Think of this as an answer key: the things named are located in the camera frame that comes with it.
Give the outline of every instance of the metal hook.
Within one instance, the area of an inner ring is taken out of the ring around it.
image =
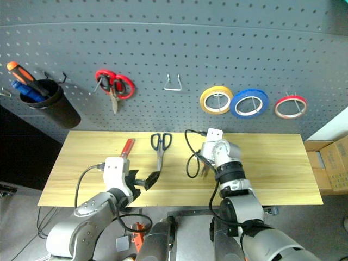
[[[49,78],[48,73],[46,71],[43,71],[43,72],[44,72],[43,74],[46,76],[46,79],[48,79]],[[57,83],[65,83],[65,81],[67,79],[67,75],[65,74],[65,72],[62,72],[62,73],[64,75],[64,80],[62,82],[57,82]]]
[[[222,97],[222,94],[213,94],[213,96],[217,97],[217,106],[219,107],[219,112],[221,112],[220,97]]]
[[[64,75],[64,80],[63,80],[62,82],[59,82],[59,83],[65,83],[65,80],[66,80],[66,78],[67,78],[66,74],[65,74],[64,72],[62,72],[62,73],[63,73],[63,75]]]
[[[164,85],[164,90],[166,90],[166,91],[181,91],[181,90],[182,90],[182,85],[181,85],[181,80],[180,80],[180,75],[179,75],[179,74],[178,74],[178,82],[179,82],[180,89],[167,88],[167,85],[171,83],[171,81],[170,81],[170,75],[169,75],[169,73],[168,73],[168,74],[167,74],[167,82],[166,82],[166,84]]]
[[[180,90],[181,91],[183,89],[183,86],[181,85],[181,80],[180,80],[180,74],[178,73],[178,82],[179,82],[179,86],[180,86]]]
[[[294,100],[294,102],[295,102],[295,104],[296,104],[297,109],[299,110],[299,113],[302,113],[302,111],[301,111],[301,109],[300,109],[300,106],[299,106],[299,104],[297,103],[297,100]]]
[[[88,95],[92,95],[92,94],[94,94],[98,90],[98,87],[102,83],[102,80],[103,80],[103,78],[100,77],[99,82],[98,82],[97,86],[95,87],[94,91],[93,92],[89,92]]]
[[[165,85],[164,85],[164,89],[165,90],[170,90],[170,89],[167,89],[166,87],[167,87],[167,85],[170,83],[170,75],[169,75],[169,73],[167,73],[167,82],[165,83]]]
[[[4,87],[1,87],[2,92],[0,92],[0,95],[2,96],[6,96],[11,98],[12,97],[12,93],[10,93],[8,90],[6,90]]]
[[[256,104],[255,104],[254,97],[251,97],[251,99],[252,99],[252,104],[254,105],[255,111],[258,113],[258,110],[257,110],[257,108],[256,108]]]

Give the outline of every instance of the red-handled scissors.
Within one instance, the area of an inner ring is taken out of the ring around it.
[[[111,70],[98,70],[96,72],[96,80],[101,89],[110,96],[114,114],[117,113],[118,100],[130,98],[135,91],[135,85],[128,77],[122,74],[115,74]],[[129,93],[126,93],[125,83],[130,88]]]

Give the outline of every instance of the wooden table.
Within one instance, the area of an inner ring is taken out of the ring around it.
[[[80,174],[90,165],[119,156],[128,138],[136,142],[128,159],[130,169],[146,178],[156,170],[157,154],[150,146],[148,132],[70,131],[42,192],[39,206],[71,207]],[[246,177],[251,181],[262,205],[322,204],[321,196],[299,134],[224,134],[240,146]],[[194,149],[205,137],[189,134]],[[186,176],[185,165],[191,152],[183,133],[173,133],[173,142],[164,154],[163,169],[157,183],[131,206],[207,206],[215,181]],[[194,173],[196,162],[192,161]],[[91,170],[79,191],[79,204],[105,191],[103,173]],[[218,205],[221,198],[215,197]]]

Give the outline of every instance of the scissors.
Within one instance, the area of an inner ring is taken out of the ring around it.
[[[113,71],[100,69],[96,72],[98,86],[110,96],[114,114],[117,113],[118,101],[130,98],[135,91],[134,83],[122,74],[115,74]],[[129,86],[130,92],[126,93],[125,83]]]
[[[163,154],[169,148],[171,143],[172,134],[170,133],[163,133],[162,136],[160,133],[155,133],[151,135],[151,147],[157,152],[157,171],[161,171]]]

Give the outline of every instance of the cardboard box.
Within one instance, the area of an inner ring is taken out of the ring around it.
[[[347,195],[348,190],[340,190],[340,191],[333,191],[333,190],[320,190],[321,196],[335,196],[335,195]]]
[[[347,190],[348,136],[322,148],[320,154],[333,190]]]
[[[312,168],[316,168],[316,169],[324,169],[325,168],[324,162],[322,161],[322,158],[321,158],[321,155],[319,152],[307,151],[307,156],[308,156],[309,163],[312,166]]]
[[[323,190],[332,190],[331,183],[325,169],[313,168],[313,174],[320,192]]]
[[[322,148],[330,145],[333,141],[311,141],[306,140],[304,144],[304,148],[306,151],[320,151]]]

